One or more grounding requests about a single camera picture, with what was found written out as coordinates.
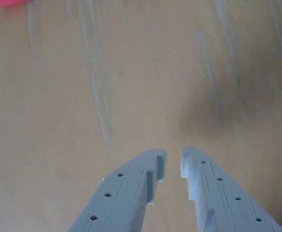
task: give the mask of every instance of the screw hole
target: screw hole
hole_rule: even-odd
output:
[[[90,217],[90,220],[92,220],[92,221],[97,220],[97,219],[98,219],[98,218],[97,218],[97,216],[95,216],[95,215],[93,215],[93,216]]]

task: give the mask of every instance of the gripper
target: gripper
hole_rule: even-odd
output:
[[[69,232],[140,232],[166,151],[148,150],[107,175]],[[282,232],[282,227],[204,152],[181,148],[181,177],[195,201],[199,232]]]

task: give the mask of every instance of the gripper jaw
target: gripper jaw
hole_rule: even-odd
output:
[[[165,161],[165,150],[151,149],[108,174],[69,232],[140,232]]]
[[[181,177],[195,201],[199,232],[282,232],[282,227],[205,153],[181,148]]]

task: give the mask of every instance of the beige floor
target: beige floor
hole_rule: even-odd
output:
[[[144,232],[196,231],[179,147],[282,225],[282,0],[35,0],[0,8],[0,232],[67,231],[151,147]]]

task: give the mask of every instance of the pink object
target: pink object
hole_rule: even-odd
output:
[[[14,6],[23,2],[26,2],[28,0],[0,0],[0,6],[7,8],[10,6]]]

